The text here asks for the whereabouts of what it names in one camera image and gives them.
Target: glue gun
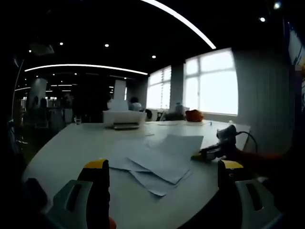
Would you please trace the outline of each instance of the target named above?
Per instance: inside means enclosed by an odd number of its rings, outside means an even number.
[[[219,142],[200,150],[200,152],[191,157],[194,160],[211,161],[217,157],[226,155],[230,150],[235,149],[237,131],[234,125],[223,130],[217,130],[217,138]]]

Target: window frame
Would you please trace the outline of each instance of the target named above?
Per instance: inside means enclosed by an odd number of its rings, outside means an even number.
[[[225,69],[217,69],[217,70],[210,70],[210,71],[202,71],[202,67],[201,67],[201,63],[200,63],[200,60],[203,56],[209,56],[209,55],[212,55],[212,54],[217,54],[217,53],[222,53],[222,52],[229,52],[232,56],[232,59],[233,59],[233,66],[230,67],[230,68],[225,68]],[[186,65],[187,65],[187,61],[189,60],[197,60],[197,65],[198,65],[198,72],[196,73],[192,73],[192,74],[189,74],[187,75],[187,72],[186,72]],[[184,106],[187,106],[185,104],[186,102],[186,81],[187,79],[190,79],[190,78],[196,78],[198,80],[198,105],[197,105],[197,109],[199,110],[200,109],[200,100],[201,100],[201,97],[200,97],[200,85],[201,85],[201,77],[205,74],[210,74],[210,73],[220,73],[220,72],[230,72],[230,71],[234,71],[236,73],[236,67],[235,67],[235,61],[234,61],[234,56],[233,56],[233,52],[232,52],[232,49],[231,48],[228,48],[228,49],[221,49],[221,50],[217,50],[217,51],[214,51],[214,52],[208,52],[208,53],[204,53],[204,54],[201,54],[201,55],[198,55],[198,56],[195,56],[195,57],[191,57],[187,60],[185,60],[185,64],[184,64],[184,68],[183,68],[183,105]],[[202,111],[200,110],[203,114],[211,114],[211,115],[225,115],[225,116],[233,116],[233,117],[237,117],[238,116],[238,105],[237,105],[237,114],[227,114],[227,113],[214,113],[214,112],[206,112],[206,111]]]
[[[169,79],[167,80],[164,80],[164,72],[167,70],[167,69],[170,69],[170,72],[171,72],[171,76]],[[153,84],[150,84],[149,83],[149,78],[151,77],[151,75],[155,74],[155,73],[158,73],[158,72],[161,72],[161,81],[157,82],[157,83],[153,83]],[[165,68],[162,68],[162,69],[159,69],[155,72],[153,72],[152,74],[150,74],[150,76],[148,77],[148,82],[147,82],[147,98],[146,98],[146,107],[149,108],[149,109],[157,109],[157,110],[166,110],[166,109],[170,109],[170,102],[171,102],[171,89],[172,89],[172,86],[171,86],[171,79],[172,79],[172,66],[169,65]],[[161,107],[149,107],[148,106],[148,91],[149,91],[149,88],[152,87],[152,86],[156,86],[156,85],[161,85],[161,100],[160,100],[160,106]],[[169,104],[168,104],[168,107],[167,108],[162,108],[163,106],[163,86],[165,84],[169,84],[170,86],[170,95],[169,95]]]

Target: red object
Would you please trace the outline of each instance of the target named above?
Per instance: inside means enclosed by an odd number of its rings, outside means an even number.
[[[116,223],[112,218],[109,217],[110,229],[116,229]]]
[[[201,122],[203,120],[203,114],[198,110],[186,111],[185,114],[188,122]]]

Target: black ceiling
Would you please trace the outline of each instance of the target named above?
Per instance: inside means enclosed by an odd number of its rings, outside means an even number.
[[[283,45],[283,12],[273,1],[159,0],[201,30],[217,49]],[[97,64],[151,73],[212,49],[190,28],[163,10],[141,0],[26,1],[15,12],[13,52],[23,69],[60,63]],[[28,50],[34,43],[51,46],[42,56]],[[145,77],[95,68],[45,68],[21,77],[52,73],[98,73]]]

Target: curved led light strip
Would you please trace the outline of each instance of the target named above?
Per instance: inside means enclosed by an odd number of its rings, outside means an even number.
[[[15,91],[20,91],[20,90],[24,90],[24,89],[30,89],[31,87],[24,87],[24,88],[19,88],[19,89],[16,89]]]
[[[176,19],[181,21],[183,24],[185,24],[187,27],[193,30],[198,36],[200,36],[212,49],[216,49],[216,46],[196,26],[194,26],[189,20],[187,20],[185,17],[183,17],[176,11],[172,10],[171,8],[155,0],[141,0],[141,1],[145,1],[146,3],[158,7],[159,9],[173,15]]]
[[[130,70],[130,69],[125,69],[125,68],[117,68],[117,67],[110,67],[110,66],[103,66],[103,65],[93,65],[93,64],[78,64],[78,63],[66,63],[66,64],[52,64],[52,65],[44,65],[44,66],[39,66],[35,68],[29,68],[24,70],[25,72],[40,69],[40,68],[51,68],[51,67],[94,67],[94,68],[107,68],[107,69],[113,69],[113,70],[120,70],[120,71],[125,71],[125,72],[130,72],[130,73],[138,73],[142,75],[148,75],[147,73],[135,71],[135,70]]]

